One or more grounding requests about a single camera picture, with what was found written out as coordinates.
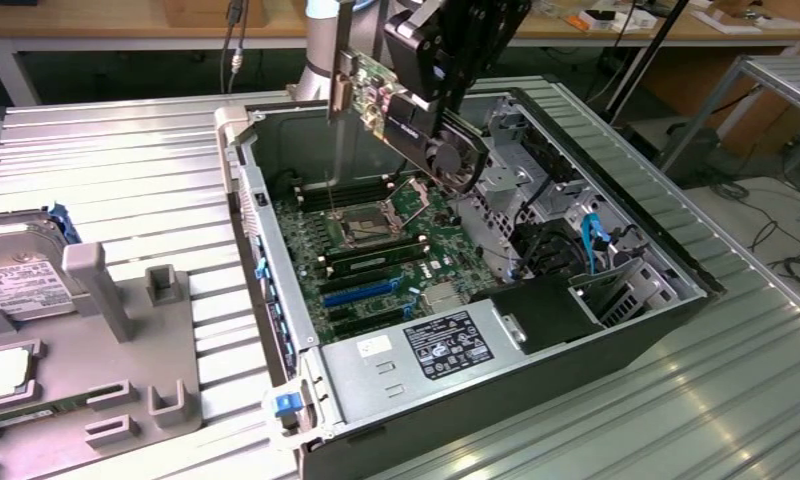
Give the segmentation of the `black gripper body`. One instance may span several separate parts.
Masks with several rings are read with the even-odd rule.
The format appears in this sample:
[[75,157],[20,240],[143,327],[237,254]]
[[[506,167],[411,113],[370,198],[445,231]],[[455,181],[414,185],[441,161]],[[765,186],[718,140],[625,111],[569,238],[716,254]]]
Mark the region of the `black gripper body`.
[[493,64],[530,10],[530,2],[445,1],[437,26],[445,96],[461,96]]

